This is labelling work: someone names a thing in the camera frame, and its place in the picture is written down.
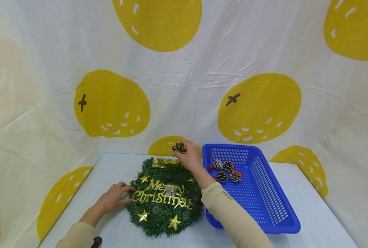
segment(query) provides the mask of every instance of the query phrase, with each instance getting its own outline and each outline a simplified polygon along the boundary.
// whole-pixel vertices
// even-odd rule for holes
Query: blue plastic basket
[[[235,170],[242,172],[241,182],[234,183],[228,178],[221,185],[265,233],[300,231],[300,221],[260,149],[255,146],[224,144],[206,144],[202,149],[203,166],[213,177],[218,171],[209,171],[208,167],[215,159],[222,162],[229,160],[235,163]],[[223,228],[207,209],[206,217],[213,227]]]

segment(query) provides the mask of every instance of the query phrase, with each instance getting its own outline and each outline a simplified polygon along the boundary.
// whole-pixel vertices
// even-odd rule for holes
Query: white table
[[[133,180],[140,171],[142,162],[149,157],[104,154],[40,248],[53,248],[102,193],[113,183],[129,183]],[[270,166],[301,222],[301,230],[295,235],[268,235],[275,248],[357,248],[297,165],[270,163]],[[224,230],[215,229],[207,222],[204,212],[198,222],[170,238],[146,237],[141,229],[129,221],[126,210],[114,216],[104,216],[96,231],[103,239],[103,248],[235,247]]]

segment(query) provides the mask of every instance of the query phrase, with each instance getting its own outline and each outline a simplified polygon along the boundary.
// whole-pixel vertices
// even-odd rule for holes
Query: human hand
[[[174,156],[176,156],[182,162],[184,167],[192,173],[203,169],[197,146],[191,141],[181,140],[181,142],[187,147],[187,152],[182,154],[175,151],[173,152]]]
[[[114,184],[107,192],[102,194],[100,199],[95,203],[95,207],[101,209],[103,213],[109,213],[115,209],[126,206],[134,201],[134,199],[131,198],[122,199],[122,195],[129,190],[135,191],[135,188],[124,182]]]

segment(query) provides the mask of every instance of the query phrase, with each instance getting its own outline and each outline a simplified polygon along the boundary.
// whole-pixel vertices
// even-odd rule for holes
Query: gold bow
[[[181,161],[179,159],[165,159],[162,157],[157,158],[157,162],[152,164],[152,168],[166,168],[168,165],[179,166]]]

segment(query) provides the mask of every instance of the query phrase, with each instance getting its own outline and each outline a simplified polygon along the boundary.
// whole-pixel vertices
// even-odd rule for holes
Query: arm
[[[90,248],[94,241],[95,227],[104,214],[126,206],[133,199],[121,199],[127,191],[135,191],[135,188],[120,182],[114,184],[100,199],[90,207],[79,222],[72,225],[65,237],[57,244],[56,248]]]
[[[221,222],[233,243],[239,248],[273,248],[257,222],[202,166],[195,144],[187,141],[182,143],[187,147],[187,153],[174,152],[174,155],[192,172],[202,189],[203,204]]]

